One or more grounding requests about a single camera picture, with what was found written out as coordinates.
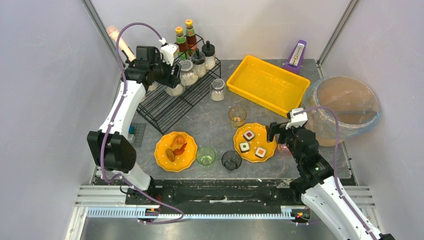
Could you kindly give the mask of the blue band spice jar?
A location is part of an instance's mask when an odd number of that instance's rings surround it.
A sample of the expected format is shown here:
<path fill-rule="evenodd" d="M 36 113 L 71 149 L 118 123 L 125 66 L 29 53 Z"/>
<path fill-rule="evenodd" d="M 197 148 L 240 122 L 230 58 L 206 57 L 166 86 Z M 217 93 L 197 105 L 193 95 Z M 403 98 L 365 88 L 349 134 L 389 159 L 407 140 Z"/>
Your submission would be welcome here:
<path fill-rule="evenodd" d="M 148 92 L 153 92 L 155 91 L 159 86 L 158 82 L 153 82 L 152 85 L 150 85 L 147 89 Z"/>

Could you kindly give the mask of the pink glass cup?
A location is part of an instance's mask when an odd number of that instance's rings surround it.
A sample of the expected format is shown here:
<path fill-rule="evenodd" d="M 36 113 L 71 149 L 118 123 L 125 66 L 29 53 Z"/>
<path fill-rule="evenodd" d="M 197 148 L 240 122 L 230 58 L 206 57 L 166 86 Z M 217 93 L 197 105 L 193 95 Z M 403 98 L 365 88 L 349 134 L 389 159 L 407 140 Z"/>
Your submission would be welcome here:
<path fill-rule="evenodd" d="M 288 146 L 285 143 L 279 143 L 277 145 L 277 150 L 283 158 L 288 158 L 292 156 Z"/>

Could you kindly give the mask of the glass jar front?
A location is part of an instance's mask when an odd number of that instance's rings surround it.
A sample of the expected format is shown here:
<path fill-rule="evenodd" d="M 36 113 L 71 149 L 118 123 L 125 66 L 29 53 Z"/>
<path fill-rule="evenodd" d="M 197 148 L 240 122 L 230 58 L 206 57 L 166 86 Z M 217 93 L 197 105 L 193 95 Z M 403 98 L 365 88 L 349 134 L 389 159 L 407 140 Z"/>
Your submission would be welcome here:
<path fill-rule="evenodd" d="M 185 87 L 181 84 L 177 84 L 174 88 L 165 87 L 165 92 L 171 97 L 178 97 L 185 91 Z"/>

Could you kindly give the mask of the glass jar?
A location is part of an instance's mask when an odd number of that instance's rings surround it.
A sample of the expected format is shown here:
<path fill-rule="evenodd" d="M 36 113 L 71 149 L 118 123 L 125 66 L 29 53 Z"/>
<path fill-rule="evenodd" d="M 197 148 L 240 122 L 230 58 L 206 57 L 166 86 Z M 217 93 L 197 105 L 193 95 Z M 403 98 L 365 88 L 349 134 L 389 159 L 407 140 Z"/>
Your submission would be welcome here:
<path fill-rule="evenodd" d="M 210 85 L 210 98 L 220 102 L 225 98 L 225 81 L 221 78 L 214 79 Z"/>
<path fill-rule="evenodd" d="M 178 97 L 185 91 L 185 87 L 181 84 L 177 84 L 174 88 L 165 87 L 165 92 L 171 97 Z"/>
<path fill-rule="evenodd" d="M 194 73 L 194 64 L 190 60 L 180 60 L 180 73 L 179 78 L 181 81 L 181 84 L 184 87 L 189 87 L 194 85 L 199 77 Z"/>

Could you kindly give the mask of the black cap shaker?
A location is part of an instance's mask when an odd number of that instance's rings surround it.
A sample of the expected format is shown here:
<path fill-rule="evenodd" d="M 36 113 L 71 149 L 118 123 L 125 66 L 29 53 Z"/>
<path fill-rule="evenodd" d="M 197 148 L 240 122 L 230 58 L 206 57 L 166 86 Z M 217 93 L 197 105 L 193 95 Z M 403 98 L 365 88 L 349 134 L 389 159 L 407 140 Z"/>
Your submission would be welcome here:
<path fill-rule="evenodd" d="M 191 61 L 193 63 L 193 72 L 199 78 L 202 78 L 207 73 L 205 54 L 199 49 L 196 49 L 195 52 L 191 55 Z"/>
<path fill-rule="evenodd" d="M 202 46 L 201 51 L 205 55 L 205 68 L 212 70 L 216 65 L 216 48 L 209 40 Z"/>

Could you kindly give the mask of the green label sauce bottle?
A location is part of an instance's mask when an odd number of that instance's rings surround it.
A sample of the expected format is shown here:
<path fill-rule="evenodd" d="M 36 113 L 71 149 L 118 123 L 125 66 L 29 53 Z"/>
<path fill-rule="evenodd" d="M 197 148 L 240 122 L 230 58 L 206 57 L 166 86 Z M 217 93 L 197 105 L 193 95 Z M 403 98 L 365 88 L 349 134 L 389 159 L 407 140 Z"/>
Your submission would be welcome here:
<path fill-rule="evenodd" d="M 175 28 L 176 44 L 178 46 L 178 58 L 180 60 L 189 60 L 189 46 L 184 36 L 184 30 L 181 26 Z"/>

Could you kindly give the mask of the red label sauce bottle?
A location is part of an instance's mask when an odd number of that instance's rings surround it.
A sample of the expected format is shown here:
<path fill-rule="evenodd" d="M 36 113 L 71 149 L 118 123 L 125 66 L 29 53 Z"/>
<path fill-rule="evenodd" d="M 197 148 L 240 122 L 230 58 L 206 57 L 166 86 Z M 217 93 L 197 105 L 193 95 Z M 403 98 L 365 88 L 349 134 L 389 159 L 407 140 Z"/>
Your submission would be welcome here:
<path fill-rule="evenodd" d="M 195 29 L 194 29 L 194 25 L 193 25 L 193 20 L 192 19 L 187 19 L 185 21 L 185 25 L 186 25 L 186 42 L 188 44 L 188 53 L 191 56 L 193 53 L 196 52 L 198 45 L 197 45 L 197 36 L 195 33 Z"/>

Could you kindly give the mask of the glass jar back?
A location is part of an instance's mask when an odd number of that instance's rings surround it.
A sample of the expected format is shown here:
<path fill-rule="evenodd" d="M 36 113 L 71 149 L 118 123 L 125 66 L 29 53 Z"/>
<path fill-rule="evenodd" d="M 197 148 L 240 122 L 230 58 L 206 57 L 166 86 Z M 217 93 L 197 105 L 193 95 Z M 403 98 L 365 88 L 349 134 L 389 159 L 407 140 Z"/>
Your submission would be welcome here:
<path fill-rule="evenodd" d="M 221 78 L 214 79 L 210 85 L 210 98 L 220 102 L 225 98 L 225 81 Z"/>

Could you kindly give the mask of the amber glass cup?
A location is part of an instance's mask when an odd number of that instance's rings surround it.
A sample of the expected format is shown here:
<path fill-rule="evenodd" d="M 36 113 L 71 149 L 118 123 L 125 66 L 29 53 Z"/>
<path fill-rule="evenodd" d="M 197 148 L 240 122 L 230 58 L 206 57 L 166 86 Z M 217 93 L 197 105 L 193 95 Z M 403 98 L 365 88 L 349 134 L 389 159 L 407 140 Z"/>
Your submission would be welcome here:
<path fill-rule="evenodd" d="M 231 127 L 238 129 L 244 125 L 247 112 L 241 106 L 234 106 L 228 111 L 228 117 Z"/>

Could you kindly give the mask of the dark glass cup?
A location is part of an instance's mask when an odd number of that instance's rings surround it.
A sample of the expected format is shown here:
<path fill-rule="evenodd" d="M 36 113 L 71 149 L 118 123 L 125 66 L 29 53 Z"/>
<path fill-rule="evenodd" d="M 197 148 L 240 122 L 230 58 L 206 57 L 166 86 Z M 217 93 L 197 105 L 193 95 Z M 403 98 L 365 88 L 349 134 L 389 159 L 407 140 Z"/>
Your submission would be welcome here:
<path fill-rule="evenodd" d="M 221 164 L 229 171 L 238 169 L 242 164 L 241 156 L 234 150 L 226 151 L 221 157 Z"/>

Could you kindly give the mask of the green glass cup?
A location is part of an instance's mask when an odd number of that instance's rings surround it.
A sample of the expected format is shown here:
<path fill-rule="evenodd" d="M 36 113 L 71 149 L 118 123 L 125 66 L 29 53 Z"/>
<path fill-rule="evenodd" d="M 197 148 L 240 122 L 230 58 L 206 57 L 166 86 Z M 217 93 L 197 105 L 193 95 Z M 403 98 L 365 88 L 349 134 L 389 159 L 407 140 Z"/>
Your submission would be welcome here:
<path fill-rule="evenodd" d="M 204 146 L 199 148 L 196 152 L 196 161 L 203 166 L 211 165 L 215 159 L 216 153 L 211 147 Z"/>

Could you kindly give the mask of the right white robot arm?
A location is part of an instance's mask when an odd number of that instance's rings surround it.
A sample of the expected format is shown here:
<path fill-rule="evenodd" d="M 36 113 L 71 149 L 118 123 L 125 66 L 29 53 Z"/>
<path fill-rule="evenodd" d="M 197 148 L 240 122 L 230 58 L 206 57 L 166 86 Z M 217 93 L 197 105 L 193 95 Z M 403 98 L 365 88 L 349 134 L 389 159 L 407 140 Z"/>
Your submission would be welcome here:
<path fill-rule="evenodd" d="M 316 134 L 304 126 L 287 127 L 272 122 L 266 127 L 267 140 L 278 135 L 293 156 L 300 176 L 289 184 L 294 200 L 309 207 L 338 240 L 392 240 L 362 213 L 348 195 L 334 169 L 319 153 Z"/>

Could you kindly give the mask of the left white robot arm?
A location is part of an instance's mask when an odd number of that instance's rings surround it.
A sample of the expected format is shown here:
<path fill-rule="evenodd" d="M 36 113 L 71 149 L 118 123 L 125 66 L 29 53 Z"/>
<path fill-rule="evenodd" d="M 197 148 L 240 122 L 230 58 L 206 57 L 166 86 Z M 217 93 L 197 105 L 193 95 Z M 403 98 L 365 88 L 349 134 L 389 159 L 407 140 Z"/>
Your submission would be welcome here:
<path fill-rule="evenodd" d="M 87 143 L 95 164 L 121 175 L 134 189 L 145 191 L 151 177 L 136 163 L 137 153 L 130 144 L 129 128 L 134 114 L 154 83 L 170 88 L 180 84 L 180 65 L 175 62 L 178 47 L 166 43 L 161 48 L 138 46 L 136 58 L 124 70 L 118 95 L 104 123 L 90 131 Z"/>

